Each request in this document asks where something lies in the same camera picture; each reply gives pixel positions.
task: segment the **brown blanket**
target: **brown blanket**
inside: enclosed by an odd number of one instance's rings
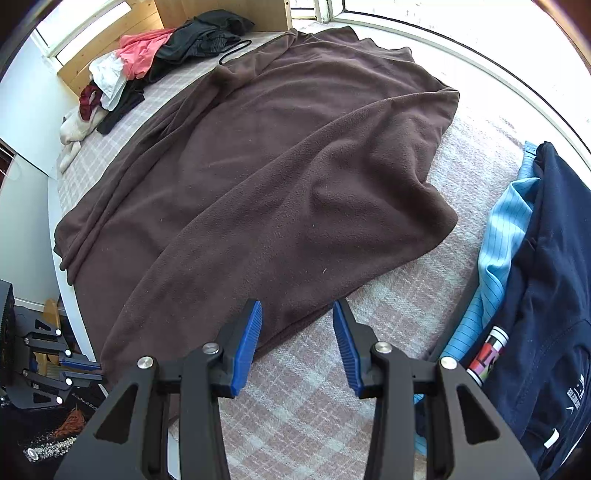
[[[158,111],[60,222],[111,382],[215,338],[260,299],[262,354],[457,217],[426,182],[459,93],[349,28],[287,32]]]

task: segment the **mattress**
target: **mattress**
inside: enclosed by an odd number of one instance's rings
[[[474,268],[488,212],[517,175],[524,141],[555,142],[566,157],[574,151],[566,152],[564,139],[540,114],[484,72],[407,38],[353,27],[359,38],[371,36],[386,48],[411,46],[417,63],[461,93],[428,177],[457,212],[457,226],[435,250],[349,297],[357,320],[371,325],[378,338],[425,358]],[[250,49],[277,35],[251,35]],[[62,213],[99,180],[146,119],[216,64],[217,59],[206,60],[165,77],[146,89],[146,100],[109,135],[87,137],[59,180]],[[358,400],[347,387],[327,314],[254,363],[239,397],[220,399],[230,474],[233,479],[361,478],[373,414],[374,402]],[[178,439],[178,424],[171,433]],[[425,477],[425,467],[424,458],[416,456],[415,478]]]

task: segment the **wooden headboard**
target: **wooden headboard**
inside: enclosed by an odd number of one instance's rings
[[[122,35],[156,28],[176,28],[208,10],[223,8],[255,23],[255,31],[291,28],[289,0],[126,0],[131,10],[105,28],[68,61],[59,77],[76,94],[88,85],[92,60],[119,47]]]

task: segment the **navy blue garment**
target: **navy blue garment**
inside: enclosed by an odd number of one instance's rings
[[[482,389],[545,480],[591,421],[591,191],[551,143],[536,153],[542,180],[505,298],[462,365],[492,326],[509,334]]]

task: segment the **light blue striped shirt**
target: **light blue striped shirt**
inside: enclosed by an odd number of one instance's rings
[[[540,182],[534,177],[536,149],[536,145],[525,142],[517,180],[509,184],[491,210],[478,255],[479,286],[442,357],[451,356],[460,360],[476,342],[503,300],[511,259],[530,224],[533,205],[525,197],[532,189],[537,189]],[[415,395],[414,402],[422,397]],[[415,448],[426,454],[427,444],[423,437],[415,436]]]

